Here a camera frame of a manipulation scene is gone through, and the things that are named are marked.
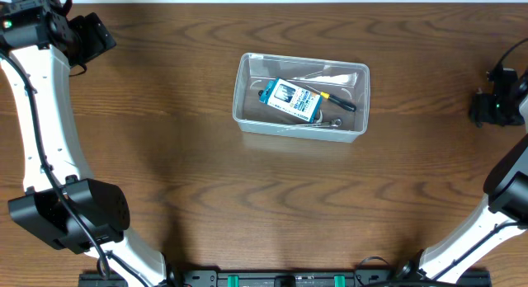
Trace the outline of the clear plastic container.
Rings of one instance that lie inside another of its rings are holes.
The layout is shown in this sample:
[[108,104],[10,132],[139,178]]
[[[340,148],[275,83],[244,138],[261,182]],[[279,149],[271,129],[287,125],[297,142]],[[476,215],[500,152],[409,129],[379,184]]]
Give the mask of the clear plastic container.
[[233,118],[244,132],[351,143],[366,132],[365,64],[273,54],[242,56]]

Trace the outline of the silver double-ended wrench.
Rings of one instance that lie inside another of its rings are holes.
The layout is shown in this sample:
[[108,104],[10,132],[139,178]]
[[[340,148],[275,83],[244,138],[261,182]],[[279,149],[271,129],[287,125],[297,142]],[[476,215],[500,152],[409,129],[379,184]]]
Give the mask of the silver double-ended wrench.
[[339,128],[342,125],[341,119],[334,119],[326,122],[298,124],[299,127],[310,127],[310,128]]

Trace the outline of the yellow black screwdriver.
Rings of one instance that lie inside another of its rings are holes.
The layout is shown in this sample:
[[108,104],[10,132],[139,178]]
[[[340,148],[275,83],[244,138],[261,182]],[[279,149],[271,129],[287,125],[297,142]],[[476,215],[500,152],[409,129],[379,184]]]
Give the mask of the yellow black screwdriver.
[[321,92],[321,91],[319,91],[319,90],[317,90],[314,87],[311,87],[309,85],[307,85],[307,88],[309,90],[315,92],[315,93],[318,93],[324,99],[326,99],[327,101],[330,101],[331,103],[335,104],[336,106],[341,107],[345,111],[356,112],[357,107],[351,101],[344,100],[344,99],[342,99],[342,98],[340,98],[338,96],[335,96],[335,95],[333,95],[331,93]]

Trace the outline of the blue and white box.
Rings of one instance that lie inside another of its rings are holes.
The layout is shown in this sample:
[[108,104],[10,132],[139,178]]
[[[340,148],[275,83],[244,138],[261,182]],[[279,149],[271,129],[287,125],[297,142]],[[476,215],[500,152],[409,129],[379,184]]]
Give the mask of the blue and white box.
[[271,80],[259,101],[288,115],[312,123],[323,97],[282,78]]

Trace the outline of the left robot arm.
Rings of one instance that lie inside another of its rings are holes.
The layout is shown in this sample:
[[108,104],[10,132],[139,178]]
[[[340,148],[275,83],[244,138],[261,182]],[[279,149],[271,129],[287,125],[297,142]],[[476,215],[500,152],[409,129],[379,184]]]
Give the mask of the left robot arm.
[[97,14],[69,18],[72,0],[10,0],[1,6],[1,68],[16,103],[25,155],[22,197],[12,220],[56,250],[97,261],[102,280],[128,286],[174,286],[161,252],[130,226],[121,188],[98,181],[78,139],[69,85],[115,46]]

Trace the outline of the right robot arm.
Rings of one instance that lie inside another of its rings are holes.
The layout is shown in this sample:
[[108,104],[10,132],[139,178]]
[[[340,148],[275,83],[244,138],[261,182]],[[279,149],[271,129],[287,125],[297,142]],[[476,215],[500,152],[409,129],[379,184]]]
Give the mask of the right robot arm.
[[[501,64],[488,71],[490,101],[474,108],[474,122],[527,126],[527,73]],[[423,250],[399,273],[400,278],[456,283],[492,249],[527,231],[527,137],[490,171],[483,198],[450,235]]]

